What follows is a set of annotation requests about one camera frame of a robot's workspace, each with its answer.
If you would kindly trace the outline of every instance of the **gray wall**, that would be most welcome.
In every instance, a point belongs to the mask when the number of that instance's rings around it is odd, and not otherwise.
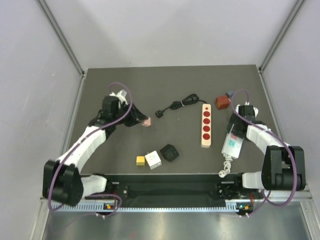
[[[35,0],[0,4],[0,238],[31,235],[80,75]]]
[[[305,150],[320,211],[320,1],[307,0],[265,71],[286,140]]]
[[[46,0],[83,68],[260,65],[296,0]]]

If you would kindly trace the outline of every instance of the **red box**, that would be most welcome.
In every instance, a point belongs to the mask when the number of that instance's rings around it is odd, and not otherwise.
[[[218,96],[215,100],[215,105],[219,110],[226,109],[227,107],[229,107],[229,104],[230,99],[227,97],[227,95]]]

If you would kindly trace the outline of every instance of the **yellow cube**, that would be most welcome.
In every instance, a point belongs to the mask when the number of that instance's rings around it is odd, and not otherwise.
[[[137,166],[144,166],[146,164],[145,156],[137,156],[136,157],[136,165]]]

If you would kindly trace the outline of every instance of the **white cube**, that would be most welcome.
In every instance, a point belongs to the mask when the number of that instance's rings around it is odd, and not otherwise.
[[[161,166],[161,159],[157,151],[153,151],[145,155],[145,160],[149,164],[150,169]]]

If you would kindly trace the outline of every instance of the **robotic arm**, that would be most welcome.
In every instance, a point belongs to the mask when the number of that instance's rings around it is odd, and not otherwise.
[[[75,144],[58,159],[46,162],[43,171],[43,197],[49,197],[53,176],[60,162],[67,156],[68,158],[55,180],[52,200],[76,206],[81,198],[103,192],[106,189],[107,179],[104,176],[94,174],[89,177],[81,177],[80,173],[94,151],[116,130],[116,125],[124,124],[127,127],[132,127],[148,119],[132,104],[131,110],[126,117],[114,125],[102,128],[108,123],[121,118],[128,111],[129,104],[126,100],[126,95],[127,92],[121,90],[117,94],[112,92],[109,96],[104,97],[102,109],[89,122],[83,135]]]
[[[264,153],[262,171],[242,174],[240,179],[242,187],[246,189],[292,190],[293,166],[289,153],[283,144],[267,133],[270,129],[262,121],[256,120],[257,109],[252,105],[238,106],[237,110],[241,117],[255,125],[248,124],[233,113],[226,128],[227,132],[254,143]],[[290,146],[287,143],[286,145],[295,160],[296,191],[302,191],[306,186],[304,150],[300,146]]]

